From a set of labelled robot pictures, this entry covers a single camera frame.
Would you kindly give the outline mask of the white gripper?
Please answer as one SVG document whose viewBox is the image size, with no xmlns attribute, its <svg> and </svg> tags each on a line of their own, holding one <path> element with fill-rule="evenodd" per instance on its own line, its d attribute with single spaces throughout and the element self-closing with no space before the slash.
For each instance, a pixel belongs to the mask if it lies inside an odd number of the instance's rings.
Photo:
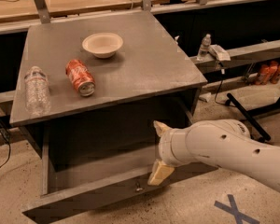
<svg viewBox="0 0 280 224">
<path fill-rule="evenodd" d="M 188 151 L 186 142 L 189 128 L 172 129 L 157 120 L 153 121 L 153 126 L 157 136 L 161 138 L 159 142 L 161 161 L 155 160 L 147 183 L 150 186 L 158 186 L 173 173 L 174 167 L 193 162 L 193 156 Z"/>
</svg>

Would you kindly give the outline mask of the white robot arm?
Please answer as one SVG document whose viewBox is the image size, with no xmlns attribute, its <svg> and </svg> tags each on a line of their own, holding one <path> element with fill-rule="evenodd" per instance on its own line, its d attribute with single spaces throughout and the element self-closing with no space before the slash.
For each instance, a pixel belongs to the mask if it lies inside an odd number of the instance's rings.
<svg viewBox="0 0 280 224">
<path fill-rule="evenodd" d="M 250 138 L 244 124 L 235 119 L 203 120 L 188 128 L 171 128 L 156 121 L 160 157 L 148 179 L 160 185 L 177 167 L 202 162 L 247 175 L 280 192 L 280 147 Z"/>
</svg>

